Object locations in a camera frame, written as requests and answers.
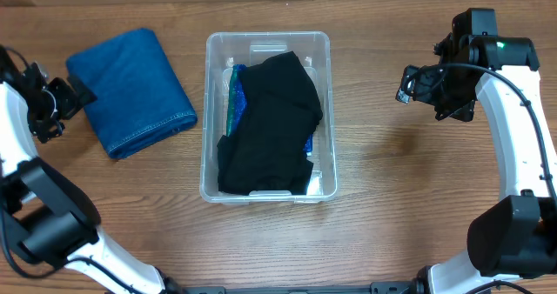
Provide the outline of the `blue denim cloth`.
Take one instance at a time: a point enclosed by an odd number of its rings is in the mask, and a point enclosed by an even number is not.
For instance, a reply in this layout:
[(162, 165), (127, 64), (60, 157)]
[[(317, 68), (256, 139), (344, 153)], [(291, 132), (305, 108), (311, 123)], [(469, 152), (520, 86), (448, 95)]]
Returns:
[(78, 52), (66, 68), (97, 96), (84, 111), (111, 159), (125, 159), (198, 121), (153, 30), (131, 30)]

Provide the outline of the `sparkly blue sequin cloth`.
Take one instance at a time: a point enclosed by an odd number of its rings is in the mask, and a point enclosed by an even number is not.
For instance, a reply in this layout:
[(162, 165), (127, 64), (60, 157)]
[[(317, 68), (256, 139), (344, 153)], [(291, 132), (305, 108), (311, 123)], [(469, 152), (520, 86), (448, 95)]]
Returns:
[(242, 84), (239, 82), (238, 74), (240, 71), (247, 68), (244, 65), (237, 65), (231, 77), (229, 88), (229, 110), (227, 112), (226, 135), (231, 136), (235, 132), (277, 132), (265, 122), (261, 116), (255, 116), (251, 112), (247, 112), (246, 99), (242, 89)]

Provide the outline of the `black cloth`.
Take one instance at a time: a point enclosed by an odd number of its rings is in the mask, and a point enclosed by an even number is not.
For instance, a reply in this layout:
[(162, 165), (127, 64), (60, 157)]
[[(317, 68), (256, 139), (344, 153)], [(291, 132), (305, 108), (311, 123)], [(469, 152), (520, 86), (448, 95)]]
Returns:
[(218, 189), (227, 194), (286, 190), (305, 195), (313, 166), (296, 134), (239, 131), (218, 141)]
[(279, 54), (238, 74), (246, 111), (261, 116), (272, 129), (290, 134), (293, 149), (308, 151), (323, 117), (313, 81), (294, 52)]

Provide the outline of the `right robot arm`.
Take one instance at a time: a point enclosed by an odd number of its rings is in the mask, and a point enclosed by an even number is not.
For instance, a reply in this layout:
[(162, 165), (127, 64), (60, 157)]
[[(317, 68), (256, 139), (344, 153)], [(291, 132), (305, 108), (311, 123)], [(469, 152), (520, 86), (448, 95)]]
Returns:
[(487, 116), (500, 173), (498, 202), (474, 219), (466, 248), (376, 293), (488, 293), (556, 272), (556, 151), (540, 99), (540, 62), (526, 37), (501, 37), (492, 9), (457, 15), (431, 66), (409, 65), (396, 98), (432, 105), (438, 120)]

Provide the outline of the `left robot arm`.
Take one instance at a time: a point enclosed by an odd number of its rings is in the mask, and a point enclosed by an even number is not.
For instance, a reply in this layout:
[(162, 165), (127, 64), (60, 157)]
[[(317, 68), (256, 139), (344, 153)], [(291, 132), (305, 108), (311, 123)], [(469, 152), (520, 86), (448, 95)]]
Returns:
[(1, 49), (1, 250), (16, 260), (80, 272), (111, 293), (180, 293), (158, 268), (144, 264), (105, 233), (96, 206), (48, 165), (35, 143), (60, 137), (95, 94), (77, 77), (49, 80), (37, 64), (19, 70), (12, 48)]

